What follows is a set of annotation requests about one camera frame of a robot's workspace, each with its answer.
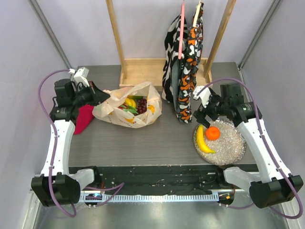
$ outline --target red fabric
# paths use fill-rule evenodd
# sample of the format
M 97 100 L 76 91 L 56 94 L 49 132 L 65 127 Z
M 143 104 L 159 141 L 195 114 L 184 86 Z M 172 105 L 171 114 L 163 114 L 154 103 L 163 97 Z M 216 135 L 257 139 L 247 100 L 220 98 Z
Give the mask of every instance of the red fabric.
M 80 113 L 76 120 L 74 135 L 80 134 L 94 118 L 92 111 L 94 106 L 85 105 L 79 109 Z

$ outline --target white wall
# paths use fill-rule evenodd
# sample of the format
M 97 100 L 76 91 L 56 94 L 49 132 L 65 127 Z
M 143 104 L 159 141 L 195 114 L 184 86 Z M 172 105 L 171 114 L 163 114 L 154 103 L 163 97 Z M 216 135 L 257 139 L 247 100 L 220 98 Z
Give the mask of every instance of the white wall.
M 39 0 L 73 66 L 119 64 L 105 0 Z M 186 0 L 188 24 L 198 0 Z M 238 0 L 215 62 L 240 62 L 272 0 Z M 126 58 L 165 57 L 164 38 L 182 0 L 113 0 Z M 204 1 L 203 57 L 208 57 L 227 0 Z
M 305 1 L 283 1 L 244 67 L 267 131 L 293 175 L 305 180 Z M 300 190 L 305 204 L 305 187 Z M 301 219 L 305 227 L 305 217 Z
M 31 178 L 42 169 L 50 140 L 38 85 L 65 66 L 27 1 L 2 1 L 0 21 L 0 225 L 19 229 Z M 60 77 L 43 88 L 49 110 Z

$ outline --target plastic bag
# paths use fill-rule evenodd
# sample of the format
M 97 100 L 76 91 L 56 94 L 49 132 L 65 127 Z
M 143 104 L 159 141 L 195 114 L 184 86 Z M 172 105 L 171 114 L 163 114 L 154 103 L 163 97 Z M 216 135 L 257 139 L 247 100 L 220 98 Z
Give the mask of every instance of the plastic bag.
M 101 105 L 96 106 L 92 112 L 96 118 L 105 122 L 130 128 L 140 128 L 154 123 L 162 114 L 160 94 L 151 82 L 144 82 L 134 87 L 124 87 L 111 92 L 105 92 L 110 94 L 110 98 Z M 125 102 L 125 99 L 129 95 L 146 96 L 147 111 L 143 114 L 134 115 L 118 108 Z

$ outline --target orange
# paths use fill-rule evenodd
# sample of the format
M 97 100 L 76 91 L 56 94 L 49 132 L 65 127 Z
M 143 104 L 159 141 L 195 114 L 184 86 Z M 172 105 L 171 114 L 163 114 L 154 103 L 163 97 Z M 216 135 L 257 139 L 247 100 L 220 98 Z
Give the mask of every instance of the orange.
M 220 131 L 217 127 L 211 126 L 206 129 L 205 136 L 208 140 L 217 140 L 220 137 Z

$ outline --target wooden rack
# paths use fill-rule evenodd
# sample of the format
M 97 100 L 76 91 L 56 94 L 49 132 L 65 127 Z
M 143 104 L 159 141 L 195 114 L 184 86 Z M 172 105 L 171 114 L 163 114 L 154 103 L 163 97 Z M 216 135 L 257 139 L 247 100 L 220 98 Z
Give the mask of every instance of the wooden rack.
M 206 85 L 212 81 L 211 66 L 216 56 L 221 39 L 224 35 L 224 31 L 230 19 L 235 2 L 236 0 L 228 0 L 209 58 L 201 58 L 199 70 L 196 74 L 197 85 Z M 112 0 L 106 0 L 106 4 L 122 66 L 120 87 L 135 86 L 139 83 L 150 81 L 158 91 L 162 91 L 162 76 L 165 58 L 125 59 Z

